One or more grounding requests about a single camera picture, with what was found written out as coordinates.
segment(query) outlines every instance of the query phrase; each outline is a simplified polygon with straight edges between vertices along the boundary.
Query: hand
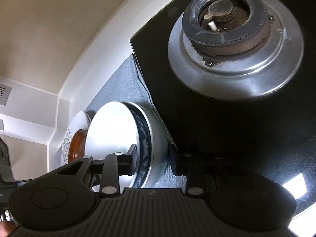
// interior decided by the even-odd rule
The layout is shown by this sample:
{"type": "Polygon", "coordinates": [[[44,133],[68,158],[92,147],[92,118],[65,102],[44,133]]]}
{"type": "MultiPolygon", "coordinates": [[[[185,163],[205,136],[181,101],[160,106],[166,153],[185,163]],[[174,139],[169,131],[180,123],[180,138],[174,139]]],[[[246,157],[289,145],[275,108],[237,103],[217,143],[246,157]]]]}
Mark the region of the hand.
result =
{"type": "Polygon", "coordinates": [[[16,229],[16,225],[12,221],[0,222],[0,237],[7,237],[16,229]]]}

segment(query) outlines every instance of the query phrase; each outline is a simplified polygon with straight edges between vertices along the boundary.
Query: screw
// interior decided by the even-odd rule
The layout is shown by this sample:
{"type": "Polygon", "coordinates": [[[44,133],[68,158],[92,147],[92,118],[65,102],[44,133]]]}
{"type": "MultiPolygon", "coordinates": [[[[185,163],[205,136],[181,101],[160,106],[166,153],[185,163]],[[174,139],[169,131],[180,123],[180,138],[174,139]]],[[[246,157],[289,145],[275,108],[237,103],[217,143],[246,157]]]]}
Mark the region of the screw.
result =
{"type": "Polygon", "coordinates": [[[114,186],[106,186],[102,188],[104,194],[115,194],[118,190],[114,186]]]}
{"type": "Polygon", "coordinates": [[[203,194],[203,192],[204,192],[203,189],[199,187],[192,187],[188,190],[188,193],[194,196],[201,195],[203,194]]]}

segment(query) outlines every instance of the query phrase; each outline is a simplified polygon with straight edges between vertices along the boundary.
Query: white ceramic bowl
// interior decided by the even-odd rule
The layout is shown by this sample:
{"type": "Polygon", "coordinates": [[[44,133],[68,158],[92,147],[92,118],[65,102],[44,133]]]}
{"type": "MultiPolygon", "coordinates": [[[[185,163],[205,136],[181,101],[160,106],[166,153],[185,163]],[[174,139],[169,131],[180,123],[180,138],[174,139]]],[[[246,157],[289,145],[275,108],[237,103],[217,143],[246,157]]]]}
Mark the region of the white ceramic bowl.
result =
{"type": "MultiPolygon", "coordinates": [[[[94,160],[104,160],[109,154],[127,153],[132,144],[137,145],[137,163],[139,163],[139,136],[134,117],[128,107],[120,102],[103,105],[93,117],[85,145],[85,155],[94,160]]],[[[121,192],[125,187],[133,187],[136,174],[119,177],[121,192]]]]}
{"type": "Polygon", "coordinates": [[[152,188],[163,175],[168,162],[168,141],[164,129],[158,119],[147,109],[132,102],[124,102],[126,106],[134,106],[145,117],[151,137],[151,160],[142,188],[152,188]]]}

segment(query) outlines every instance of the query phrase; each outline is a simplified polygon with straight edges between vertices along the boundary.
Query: gas stove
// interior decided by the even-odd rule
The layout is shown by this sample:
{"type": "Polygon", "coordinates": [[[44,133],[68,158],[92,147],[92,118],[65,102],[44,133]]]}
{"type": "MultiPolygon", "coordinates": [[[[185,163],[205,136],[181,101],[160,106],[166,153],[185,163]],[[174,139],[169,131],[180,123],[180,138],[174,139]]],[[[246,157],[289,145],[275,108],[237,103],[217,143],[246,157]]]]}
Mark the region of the gas stove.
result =
{"type": "MultiPolygon", "coordinates": [[[[261,0],[265,21],[254,29],[268,27],[260,38],[249,49],[215,52],[183,25],[192,1],[173,0],[131,39],[160,116],[179,153],[229,157],[279,184],[302,173],[300,213],[316,202],[316,11],[309,9],[316,0],[261,0]],[[243,81],[232,81],[236,75],[243,81]]],[[[198,17],[209,35],[237,28],[216,19],[208,2],[198,17]]],[[[222,4],[225,17],[232,4],[222,4]]]]}

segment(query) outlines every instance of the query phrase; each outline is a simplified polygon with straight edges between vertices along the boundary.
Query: black glass stovetop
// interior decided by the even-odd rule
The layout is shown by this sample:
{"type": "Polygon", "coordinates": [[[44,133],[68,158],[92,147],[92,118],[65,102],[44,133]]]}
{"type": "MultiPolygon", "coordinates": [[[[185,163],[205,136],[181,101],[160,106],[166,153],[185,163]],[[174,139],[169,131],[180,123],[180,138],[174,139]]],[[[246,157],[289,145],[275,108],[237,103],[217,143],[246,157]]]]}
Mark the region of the black glass stovetop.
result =
{"type": "Polygon", "coordinates": [[[131,39],[137,62],[179,152],[230,157],[279,184],[303,173],[307,194],[297,211],[316,202],[316,0],[280,0],[305,40],[296,76],[258,100],[227,102],[199,95],[174,75],[167,46],[171,29],[192,0],[173,0],[131,39]]]}

